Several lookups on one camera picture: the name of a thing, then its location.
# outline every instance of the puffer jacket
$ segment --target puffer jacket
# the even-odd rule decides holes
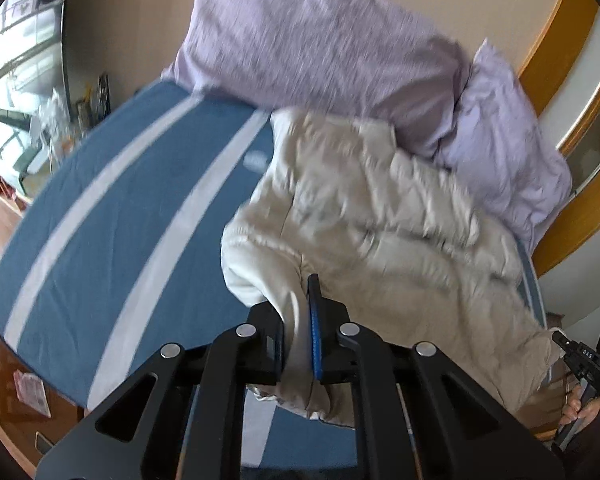
[[[274,156],[224,229],[226,284],[285,325],[285,371],[261,396],[352,425],[350,388],[312,376],[307,277],[385,341],[435,343],[510,412],[560,355],[516,291],[512,235],[456,178],[396,149],[382,121],[296,108],[272,115]]]

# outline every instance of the person's hand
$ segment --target person's hand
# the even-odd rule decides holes
[[[582,431],[598,416],[598,413],[600,412],[600,397],[593,399],[583,410],[580,410],[582,405],[578,397],[580,396],[581,391],[582,386],[579,384],[571,391],[567,403],[562,407],[562,418],[560,419],[561,426],[566,426],[570,422],[582,418],[584,419],[584,422],[578,430]]]

